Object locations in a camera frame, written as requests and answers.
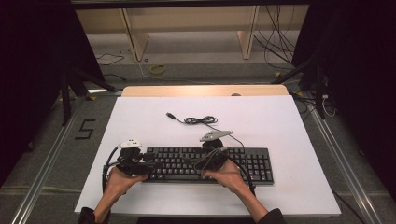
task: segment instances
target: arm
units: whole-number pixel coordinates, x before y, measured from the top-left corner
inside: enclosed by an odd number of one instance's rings
[[[121,172],[119,168],[114,167],[110,171],[105,192],[93,211],[94,223],[104,222],[111,207],[119,200],[119,197],[125,194],[126,191],[135,183],[145,180],[148,177],[148,175],[128,176]],[[91,223],[91,219],[93,219],[93,217],[90,215],[89,209],[83,209],[84,213],[81,211],[81,215],[85,217],[80,217],[80,221],[78,223]]]
[[[242,179],[238,167],[232,161],[227,160],[223,167],[218,171],[204,170],[202,171],[202,175],[212,176],[222,186],[227,187],[230,192],[236,194],[256,223],[259,221],[260,223],[275,223],[272,221],[266,221],[269,217],[273,220],[274,214],[276,214],[277,217],[276,223],[286,223],[278,209],[268,213],[268,210],[251,193],[250,189]]]

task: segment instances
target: person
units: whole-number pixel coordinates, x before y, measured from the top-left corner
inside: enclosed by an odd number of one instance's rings
[[[234,193],[245,205],[255,223],[286,224],[278,208],[268,211],[259,200],[257,200],[242,179],[238,167],[232,161],[227,160],[218,171],[203,170],[201,175],[213,177],[223,187],[228,188],[230,192]],[[92,210],[91,208],[83,207],[81,209],[78,224],[108,223],[112,205],[135,183],[143,181],[148,177],[148,175],[128,176],[117,167],[114,167],[110,171],[105,192],[96,208]],[[150,218],[139,218],[138,223],[155,223],[155,221],[149,220]]]

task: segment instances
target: space bar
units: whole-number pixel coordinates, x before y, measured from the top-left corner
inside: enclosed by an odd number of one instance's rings
[[[198,175],[165,175],[165,180],[196,180],[199,179]]]

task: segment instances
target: black sleeve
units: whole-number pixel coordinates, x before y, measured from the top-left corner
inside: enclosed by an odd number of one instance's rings
[[[267,213],[257,224],[286,224],[286,221],[282,212],[277,208]]]
[[[107,224],[110,220],[110,213],[107,214],[107,217],[104,222],[101,224]],[[81,213],[79,214],[78,224],[98,224],[95,222],[95,214],[93,210],[88,207],[81,208]]]

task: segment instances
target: keyboard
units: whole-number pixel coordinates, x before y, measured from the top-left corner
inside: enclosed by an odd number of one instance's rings
[[[228,147],[227,151],[231,158],[246,169],[253,185],[274,184],[268,148]],[[154,153],[154,161],[163,161],[163,167],[154,170],[144,182],[217,184],[212,177],[202,176],[200,170],[195,170],[192,165],[183,163],[183,158],[204,156],[204,154],[194,153],[192,147],[148,147],[147,153]],[[248,181],[242,172],[241,176]]]

